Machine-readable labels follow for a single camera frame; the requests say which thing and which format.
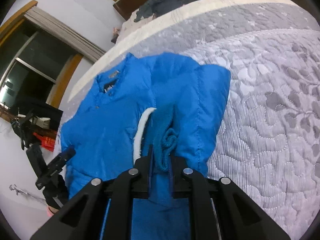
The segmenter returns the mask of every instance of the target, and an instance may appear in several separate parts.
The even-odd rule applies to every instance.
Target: gray bedding
[[[207,163],[209,177],[230,177],[292,240],[299,239],[320,207],[316,20],[292,4],[230,5],[160,30],[127,52],[143,57],[164,51],[231,71],[227,108]],[[73,116],[91,84],[71,99],[62,123]]]

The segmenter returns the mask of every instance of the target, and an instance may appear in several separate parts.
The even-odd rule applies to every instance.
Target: blue jacket
[[[113,179],[133,167],[133,138],[149,107],[174,104],[172,128],[179,135],[175,155],[206,176],[229,85],[227,69],[201,66],[172,53],[140,59],[128,54],[119,65],[99,74],[75,116],[61,129],[62,150],[70,145],[76,150],[67,165],[69,197],[92,178]],[[153,186],[154,194],[168,191],[166,179],[153,178]],[[153,198],[156,201],[134,201],[132,239],[190,238],[188,203],[164,195]]]

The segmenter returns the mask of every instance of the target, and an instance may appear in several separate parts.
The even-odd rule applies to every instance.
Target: mattress
[[[120,41],[74,86],[70,119],[98,73],[164,51],[231,71],[209,177],[230,177],[291,237],[320,207],[320,27],[290,0],[200,0]],[[59,136],[55,151],[59,151]]]

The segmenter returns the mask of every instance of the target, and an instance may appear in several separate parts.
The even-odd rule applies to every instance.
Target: white trim
[[[76,85],[72,88],[69,100],[70,101],[90,80],[92,80],[102,70],[107,71],[111,68],[109,63],[115,60],[119,55],[128,51],[131,47],[152,36],[153,34],[175,25],[185,19],[203,14],[209,11],[244,5],[244,4],[259,4],[259,3],[283,3],[296,5],[290,0],[199,0],[169,13],[166,13],[159,18],[147,23],[143,27],[129,34],[126,38],[117,43],[106,54],[104,54],[87,72],[83,75]]]
[[[137,130],[137,133],[133,139],[133,165],[136,162],[136,160],[141,157],[141,141],[142,141],[144,128],[146,126],[146,123],[148,121],[150,114],[154,110],[156,110],[156,108],[154,108],[154,107],[147,108],[143,112],[143,114],[141,115],[141,118],[139,120],[138,130]]]

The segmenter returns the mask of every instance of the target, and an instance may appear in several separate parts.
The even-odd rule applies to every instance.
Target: bed
[[[320,207],[320,27],[290,0],[199,0],[130,33],[74,86],[61,124],[128,52],[164,51],[231,71],[209,177],[230,177],[292,240]],[[59,133],[55,152],[60,150]]]

